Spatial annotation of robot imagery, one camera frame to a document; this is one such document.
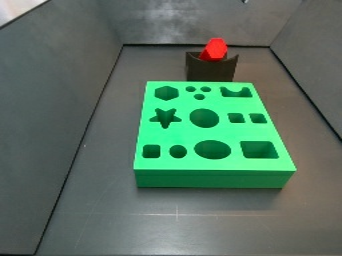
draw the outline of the small square hole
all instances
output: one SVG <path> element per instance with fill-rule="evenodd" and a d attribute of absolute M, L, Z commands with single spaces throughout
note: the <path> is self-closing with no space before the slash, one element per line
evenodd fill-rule
<path fill-rule="evenodd" d="M 266 124 L 267 123 L 267 120 L 266 120 L 263 114 L 250 114 L 250 117 L 251 117 L 251 121 L 255 124 Z"/>
<path fill-rule="evenodd" d="M 240 113 L 228 113 L 228 119 L 231 123 L 244 123 L 244 118 Z"/>
<path fill-rule="evenodd" d="M 144 158 L 159 158 L 160 157 L 160 146 L 159 145 L 144 145 L 143 157 Z"/>
<path fill-rule="evenodd" d="M 242 141 L 240 147 L 246 158 L 279 158 L 270 141 Z"/>

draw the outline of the hexagon-shaped hole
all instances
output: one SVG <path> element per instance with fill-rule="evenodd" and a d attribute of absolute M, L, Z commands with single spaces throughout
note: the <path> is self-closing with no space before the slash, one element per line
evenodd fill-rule
<path fill-rule="evenodd" d="M 179 96 L 177 89 L 171 86 L 163 86 L 155 89 L 155 97 L 160 100 L 172 100 Z"/>

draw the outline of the red block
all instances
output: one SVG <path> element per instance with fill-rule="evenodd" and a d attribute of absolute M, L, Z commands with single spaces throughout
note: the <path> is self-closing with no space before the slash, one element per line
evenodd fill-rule
<path fill-rule="evenodd" d="M 220 61 L 228 51 L 228 46 L 222 38 L 211 38 L 199 59 L 206 61 Z"/>

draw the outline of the green foam block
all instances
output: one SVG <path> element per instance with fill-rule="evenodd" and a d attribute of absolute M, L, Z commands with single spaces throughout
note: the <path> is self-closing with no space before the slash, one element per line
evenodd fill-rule
<path fill-rule="evenodd" d="M 295 170 L 251 83 L 147 82 L 137 187 L 282 188 Z"/>

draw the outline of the gray floor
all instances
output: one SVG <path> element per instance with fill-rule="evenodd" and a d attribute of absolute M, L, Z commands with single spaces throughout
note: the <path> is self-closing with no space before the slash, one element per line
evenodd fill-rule
<path fill-rule="evenodd" d="M 124 47 L 39 254 L 340 254 L 342 144 L 268 49 L 240 54 L 298 172 L 276 189 L 137 189 L 147 80 L 184 80 L 191 47 Z"/>

